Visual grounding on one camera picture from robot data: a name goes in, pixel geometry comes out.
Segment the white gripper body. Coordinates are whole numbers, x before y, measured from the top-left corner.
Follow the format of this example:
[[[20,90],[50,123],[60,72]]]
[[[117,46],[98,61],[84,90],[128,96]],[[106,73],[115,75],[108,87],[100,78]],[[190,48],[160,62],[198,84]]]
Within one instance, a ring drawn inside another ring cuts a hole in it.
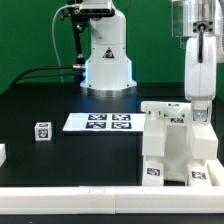
[[[216,93],[216,37],[203,38],[202,62],[198,62],[199,41],[191,37],[185,52],[185,98],[189,101],[213,100]]]

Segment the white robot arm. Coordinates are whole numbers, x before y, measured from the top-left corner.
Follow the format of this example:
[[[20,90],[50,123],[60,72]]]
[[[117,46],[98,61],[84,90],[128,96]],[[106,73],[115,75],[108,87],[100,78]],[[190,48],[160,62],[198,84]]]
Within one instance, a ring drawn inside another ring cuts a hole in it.
[[[113,0],[83,0],[90,56],[81,88],[104,96],[137,86],[140,76],[171,71],[178,61],[163,41],[166,27],[184,43],[184,92],[194,121],[210,119],[217,65],[224,63],[224,0],[137,0],[132,25]]]

